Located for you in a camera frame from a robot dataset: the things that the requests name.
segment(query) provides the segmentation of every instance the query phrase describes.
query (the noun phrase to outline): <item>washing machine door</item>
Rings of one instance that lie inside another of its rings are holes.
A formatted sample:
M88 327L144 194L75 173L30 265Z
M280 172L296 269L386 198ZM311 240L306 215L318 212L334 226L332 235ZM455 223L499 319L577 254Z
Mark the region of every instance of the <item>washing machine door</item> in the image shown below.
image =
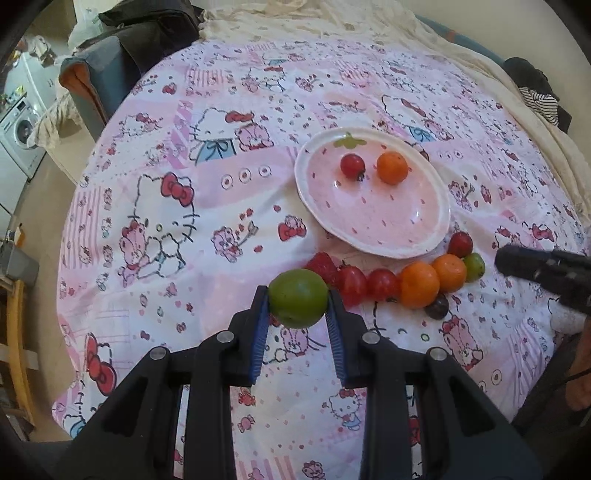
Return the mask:
M14 124L14 141L16 144L25 150L32 150L33 148L36 148L36 145L30 148L27 146L27 139L32 133L33 124L31 123L30 118L27 116L18 118Z

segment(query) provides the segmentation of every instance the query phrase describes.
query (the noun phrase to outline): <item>bed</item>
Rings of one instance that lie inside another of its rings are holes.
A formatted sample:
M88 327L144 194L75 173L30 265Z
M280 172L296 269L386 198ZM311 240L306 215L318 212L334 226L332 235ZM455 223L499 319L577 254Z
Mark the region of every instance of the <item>bed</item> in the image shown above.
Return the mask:
M446 348L513 418L581 319L535 285L500 277L493 259L507 243L586 252L591 177L574 144L518 100L498 66L395 2L208 15L206 41L163 60L121 105L74 194L57 310L76 378L55 420L75 436L150 348L199 344L250 305L257 285L317 251L366 272L408 263L354 250L298 197L298 150L350 126L396 135L435 166L450 192L449 234L469 231L488 268L449 295L442 321L392 303L355 311L402 348ZM324 322L270 325L259 381L232 390L241 480L357 477L365 392L341 389L327 343ZM411 443L419 475L420 437Z

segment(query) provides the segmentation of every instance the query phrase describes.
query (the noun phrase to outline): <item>small green fruit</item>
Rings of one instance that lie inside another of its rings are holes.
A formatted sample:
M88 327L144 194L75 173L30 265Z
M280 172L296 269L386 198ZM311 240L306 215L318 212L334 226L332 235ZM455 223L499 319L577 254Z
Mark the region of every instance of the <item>small green fruit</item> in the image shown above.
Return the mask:
M269 283L269 307L288 328L308 328L328 307L329 289L318 274L297 268L283 272Z
M484 260L477 253L471 253L464 257L464 264L466 265L466 281L476 281L484 275L486 265Z

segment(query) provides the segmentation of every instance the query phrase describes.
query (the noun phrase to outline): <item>strawberry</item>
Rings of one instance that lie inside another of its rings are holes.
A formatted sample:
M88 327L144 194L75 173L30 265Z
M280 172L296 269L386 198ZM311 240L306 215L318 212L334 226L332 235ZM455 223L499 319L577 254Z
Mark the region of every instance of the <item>strawberry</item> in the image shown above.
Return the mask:
M328 253L318 252L304 268L318 273L329 287L336 286L339 272Z

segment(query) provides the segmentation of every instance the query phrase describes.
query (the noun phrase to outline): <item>person's hand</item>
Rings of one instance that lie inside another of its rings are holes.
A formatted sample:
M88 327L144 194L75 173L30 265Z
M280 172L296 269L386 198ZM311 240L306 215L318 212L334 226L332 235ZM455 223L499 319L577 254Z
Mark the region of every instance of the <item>person's hand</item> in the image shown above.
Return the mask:
M591 368L591 317L587 317L577 354L568 375L576 375ZM566 384L566 403L571 410L579 411L591 407L591 374L584 375Z

